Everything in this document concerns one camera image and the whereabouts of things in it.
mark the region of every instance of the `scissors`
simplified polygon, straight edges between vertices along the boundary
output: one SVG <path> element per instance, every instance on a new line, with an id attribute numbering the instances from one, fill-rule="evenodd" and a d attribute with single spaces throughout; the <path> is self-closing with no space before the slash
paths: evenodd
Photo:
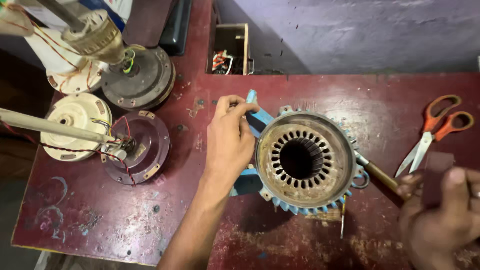
<path id="1" fill-rule="evenodd" d="M 450 105 L 449 107 L 443 108 L 443 110 L 441 110 L 436 116 L 433 116 L 432 108 L 444 100 L 448 100 L 453 104 Z M 420 139 L 420 141 L 417 143 L 417 145 L 410 151 L 407 157 L 403 160 L 402 165 L 400 165 L 400 168 L 398 168 L 398 171 L 396 171 L 395 177 L 398 177 L 410 163 L 412 163 L 412 166 L 410 167 L 409 173 L 416 171 L 420 166 L 423 160 L 423 157 L 425 156 L 425 153 L 427 152 L 428 147 L 430 146 L 433 140 L 439 142 L 449 133 L 464 131 L 473 126 L 474 124 L 473 116 L 468 112 L 459 111 L 449 115 L 447 117 L 447 120 L 445 121 L 445 124 L 443 124 L 443 126 L 435 134 L 432 134 L 432 130 L 435 128 L 438 122 L 440 122 L 440 120 L 447 114 L 447 112 L 455 108 L 456 106 L 460 105 L 461 103 L 462 103 L 462 99 L 459 96 L 446 95 L 446 96 L 437 98 L 436 100 L 434 100 L 432 103 L 428 105 L 427 109 L 425 110 L 425 125 L 423 126 L 423 131 L 422 131 L 423 136 Z M 462 126 L 455 127 L 454 123 L 456 122 L 462 123 Z"/>

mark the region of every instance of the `scissor blade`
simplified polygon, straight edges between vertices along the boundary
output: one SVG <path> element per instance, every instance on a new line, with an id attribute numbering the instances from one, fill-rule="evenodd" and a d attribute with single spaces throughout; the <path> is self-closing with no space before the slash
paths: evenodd
<path id="1" fill-rule="evenodd" d="M 413 159 L 412 166 L 410 167 L 410 173 L 418 169 L 421 161 L 423 160 L 423 157 L 427 153 L 428 147 L 432 143 L 432 140 L 433 140 L 433 137 L 430 132 L 423 133 L 423 136 L 420 140 L 419 149 L 417 151 L 417 154 L 415 155 L 415 158 Z"/>
<path id="2" fill-rule="evenodd" d="M 421 140 L 417 143 L 417 145 L 408 153 L 407 157 L 403 160 L 402 164 L 398 168 L 398 171 L 396 171 L 395 178 L 397 178 L 404 170 L 407 168 L 410 163 L 413 162 L 413 159 L 415 158 L 415 155 L 418 152 L 418 149 L 420 147 Z"/>

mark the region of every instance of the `worn table surface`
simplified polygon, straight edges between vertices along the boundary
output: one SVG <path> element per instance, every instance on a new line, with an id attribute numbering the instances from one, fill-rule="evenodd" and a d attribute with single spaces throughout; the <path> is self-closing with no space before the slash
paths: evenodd
<path id="1" fill-rule="evenodd" d="M 61 162 L 39 149 L 13 245 L 155 265 L 192 201 L 205 164 L 212 101 L 223 95 L 246 96 L 255 89 L 259 104 L 272 115 L 280 106 L 292 105 L 335 118 L 357 137 L 363 154 L 389 175 L 419 140 L 428 102 L 457 94 L 464 99 L 457 109 L 480 119 L 480 74 L 205 74 L 210 4 L 193 1 L 186 54 L 173 58 L 183 79 L 155 112 L 167 124 L 173 144 L 163 174 L 131 187 L 110 179 L 98 156 Z M 480 169 L 479 131 L 477 124 L 433 143 L 430 150 L 453 153 L 457 165 Z M 210 268 L 407 269 L 396 225 L 401 202 L 375 180 L 352 192 L 343 240 L 337 222 L 275 210 L 259 194 L 231 198 Z M 153 212 L 155 205 L 159 213 Z M 459 266 L 478 267 L 478 253 L 471 250 L 475 247 L 457 255 Z"/>

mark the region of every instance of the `orange scissors handle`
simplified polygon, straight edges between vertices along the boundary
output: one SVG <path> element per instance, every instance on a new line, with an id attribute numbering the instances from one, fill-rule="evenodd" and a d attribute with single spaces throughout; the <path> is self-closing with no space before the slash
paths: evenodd
<path id="1" fill-rule="evenodd" d="M 452 105 L 450 105 L 447 108 L 444 108 L 441 112 L 439 112 L 437 115 L 433 116 L 432 115 L 432 108 L 437 105 L 440 101 L 442 100 L 450 100 L 452 101 Z M 423 132 L 428 132 L 432 131 L 435 126 L 438 124 L 438 122 L 447 114 L 447 112 L 456 106 L 460 105 L 462 103 L 462 99 L 459 96 L 456 95 L 446 95 L 437 98 L 436 100 L 432 101 L 425 110 L 425 125 L 423 127 Z"/>
<path id="2" fill-rule="evenodd" d="M 456 122 L 459 123 L 459 127 L 454 126 Z M 449 133 L 469 129 L 473 126 L 474 122 L 473 116 L 468 112 L 459 111 L 453 113 L 448 116 L 445 124 L 435 133 L 435 140 L 438 142 Z"/>

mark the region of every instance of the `purple wall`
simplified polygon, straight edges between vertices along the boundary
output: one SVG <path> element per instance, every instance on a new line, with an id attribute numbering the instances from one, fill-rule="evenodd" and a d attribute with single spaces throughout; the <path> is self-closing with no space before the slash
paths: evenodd
<path id="1" fill-rule="evenodd" d="M 222 23 L 249 24 L 256 70 L 364 74 L 478 69 L 478 0 L 217 2 Z"/>

